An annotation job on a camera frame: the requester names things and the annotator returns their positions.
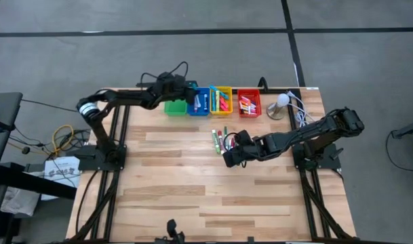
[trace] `wooden table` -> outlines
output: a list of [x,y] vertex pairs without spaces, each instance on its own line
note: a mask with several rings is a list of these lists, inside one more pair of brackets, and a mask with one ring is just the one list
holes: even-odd
[[[301,95],[309,114],[320,119],[324,109],[319,90],[301,88]],[[120,175],[111,241],[153,241],[167,235],[165,226],[172,218],[186,241],[247,241],[248,236],[256,241],[310,240],[300,176],[290,150],[270,161],[248,162],[245,169],[227,168],[216,154],[212,129],[226,125],[229,132],[246,129],[251,136],[291,130],[288,117],[274,121],[265,115],[277,94],[261,95],[262,115],[257,119],[239,118],[236,96],[233,99],[234,113],[222,117],[168,117],[163,103],[155,110],[131,107],[128,156]],[[104,120],[107,131],[111,118]],[[67,238],[75,234],[79,202],[91,175],[81,175]],[[355,235],[342,180],[328,169],[320,169],[319,178],[327,209]],[[87,192],[80,226],[95,208],[99,182],[100,173]],[[319,213],[313,209],[322,236]],[[105,211],[102,216],[99,237]]]

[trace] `yellow bin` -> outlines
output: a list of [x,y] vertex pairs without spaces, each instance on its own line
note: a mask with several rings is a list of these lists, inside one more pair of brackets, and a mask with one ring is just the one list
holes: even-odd
[[229,111],[223,111],[220,110],[220,108],[217,108],[217,111],[212,111],[212,96],[215,96],[215,91],[211,89],[211,96],[210,96],[210,110],[213,115],[229,115],[233,112],[233,103],[232,103],[232,87],[215,87],[216,89],[222,91],[224,94],[226,94],[229,99],[226,100],[227,104],[229,105]]

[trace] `green bin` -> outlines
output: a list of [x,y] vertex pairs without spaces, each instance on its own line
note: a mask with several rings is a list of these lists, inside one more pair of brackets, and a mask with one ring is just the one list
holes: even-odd
[[174,102],[165,102],[164,112],[168,116],[185,116],[186,102],[185,100],[176,100]]

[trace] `white sphere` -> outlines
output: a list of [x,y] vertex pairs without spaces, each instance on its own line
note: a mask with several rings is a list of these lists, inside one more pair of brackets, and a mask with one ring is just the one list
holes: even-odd
[[277,105],[279,105],[279,106],[286,106],[286,105],[289,104],[289,101],[290,101],[290,98],[286,94],[280,94],[277,97]]

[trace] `concrete floor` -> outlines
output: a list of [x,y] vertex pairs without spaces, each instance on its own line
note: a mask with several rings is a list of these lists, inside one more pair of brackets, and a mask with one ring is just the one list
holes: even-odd
[[[294,28],[413,26],[413,1],[291,0]],[[284,28],[280,1],[1,0],[0,33],[183,28]],[[413,33],[296,34],[307,86],[320,87],[326,110],[348,106],[366,125],[339,146],[359,237],[413,243],[413,173],[385,153],[392,129],[413,122]],[[0,38],[0,92],[73,108],[100,87],[133,87],[140,74],[186,60],[200,84],[296,86],[287,34],[142,37]],[[17,126],[44,142],[79,115],[23,103]],[[391,141],[392,157],[413,168],[413,137]],[[43,156],[7,148],[3,161],[41,163]],[[27,243],[64,238],[72,201],[40,205],[23,221]]]

